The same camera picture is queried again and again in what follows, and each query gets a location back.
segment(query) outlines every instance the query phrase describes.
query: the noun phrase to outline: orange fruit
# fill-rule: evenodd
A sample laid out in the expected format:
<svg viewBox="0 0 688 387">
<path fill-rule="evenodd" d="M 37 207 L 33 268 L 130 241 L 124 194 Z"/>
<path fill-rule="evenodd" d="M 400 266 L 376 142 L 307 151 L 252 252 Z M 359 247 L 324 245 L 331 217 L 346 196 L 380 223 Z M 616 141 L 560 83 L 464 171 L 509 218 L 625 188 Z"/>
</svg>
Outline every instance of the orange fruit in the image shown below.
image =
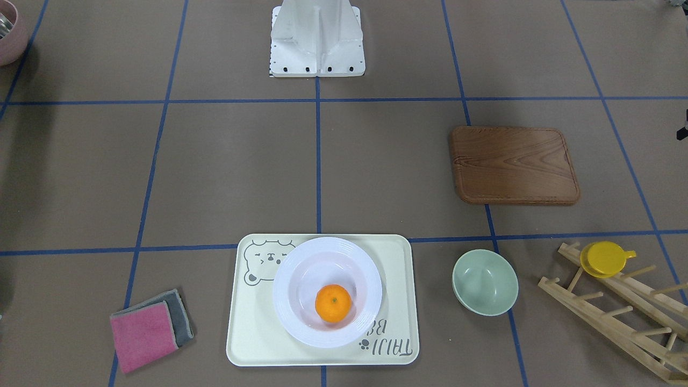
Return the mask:
<svg viewBox="0 0 688 387">
<path fill-rule="evenodd" d="M 315 297 L 315 311 L 326 322 L 340 322 L 349 314 L 351 296 L 342 286 L 324 286 Z"/>
</svg>

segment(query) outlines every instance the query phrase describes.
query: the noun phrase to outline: floor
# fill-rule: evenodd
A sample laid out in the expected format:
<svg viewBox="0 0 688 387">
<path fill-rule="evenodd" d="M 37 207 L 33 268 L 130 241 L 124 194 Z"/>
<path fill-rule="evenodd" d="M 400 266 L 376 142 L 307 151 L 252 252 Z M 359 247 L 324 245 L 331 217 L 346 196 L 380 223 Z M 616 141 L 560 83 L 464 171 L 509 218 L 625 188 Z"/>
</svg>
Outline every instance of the floor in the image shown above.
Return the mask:
<svg viewBox="0 0 688 387">
<path fill-rule="evenodd" d="M 277 0 L 15 3 L 35 27 L 28 55 L 0 68 L 2 386 L 665 385 L 537 281 L 568 283 L 557 248 L 595 240 L 637 251 L 628 270 L 655 264 L 639 278 L 652 287 L 688 281 L 680 8 L 355 0 L 364 76 L 272 79 Z M 465 124 L 559 129 L 582 198 L 462 202 L 447 140 Z M 408 238 L 418 359 L 231 364 L 236 248 L 256 232 Z M 476 248 L 518 274 L 507 314 L 454 297 L 454 262 Z M 109 315 L 173 288 L 196 338 L 124 375 Z"/>
</svg>

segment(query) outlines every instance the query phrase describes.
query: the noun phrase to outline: washcloth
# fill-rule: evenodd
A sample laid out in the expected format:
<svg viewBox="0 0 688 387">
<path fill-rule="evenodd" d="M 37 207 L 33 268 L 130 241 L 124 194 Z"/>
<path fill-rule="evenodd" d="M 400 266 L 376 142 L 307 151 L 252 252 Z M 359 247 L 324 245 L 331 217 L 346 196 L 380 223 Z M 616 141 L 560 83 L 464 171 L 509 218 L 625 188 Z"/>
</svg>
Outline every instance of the washcloth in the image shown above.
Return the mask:
<svg viewBox="0 0 688 387">
<path fill-rule="evenodd" d="M 112 314 L 110 324 L 124 373 L 160 359 L 193 339 L 177 289 Z"/>
</svg>

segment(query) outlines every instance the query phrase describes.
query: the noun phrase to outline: pink container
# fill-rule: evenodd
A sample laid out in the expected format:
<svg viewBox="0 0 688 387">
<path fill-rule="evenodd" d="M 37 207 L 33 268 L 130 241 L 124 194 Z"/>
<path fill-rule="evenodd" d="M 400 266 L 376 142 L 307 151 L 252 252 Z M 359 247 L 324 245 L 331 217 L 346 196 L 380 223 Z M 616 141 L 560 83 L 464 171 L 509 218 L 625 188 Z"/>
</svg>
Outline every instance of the pink container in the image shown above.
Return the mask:
<svg viewBox="0 0 688 387">
<path fill-rule="evenodd" d="M 29 43 L 29 33 L 14 4 L 0 0 L 0 12 L 14 24 L 10 33 L 0 39 L 0 66 L 4 66 L 21 57 Z"/>
</svg>

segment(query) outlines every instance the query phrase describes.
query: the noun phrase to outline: wood grain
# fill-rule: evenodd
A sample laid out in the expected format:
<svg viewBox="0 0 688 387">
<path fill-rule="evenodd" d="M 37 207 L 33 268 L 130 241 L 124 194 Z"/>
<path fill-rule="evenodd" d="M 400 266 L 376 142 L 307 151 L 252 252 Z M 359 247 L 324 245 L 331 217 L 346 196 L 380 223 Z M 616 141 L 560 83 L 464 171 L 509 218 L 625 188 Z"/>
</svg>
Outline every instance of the wood grain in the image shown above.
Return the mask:
<svg viewBox="0 0 688 387">
<path fill-rule="evenodd" d="M 549 128 L 455 128 L 456 192 L 472 204 L 572 205 L 578 180 L 563 135 Z"/>
</svg>

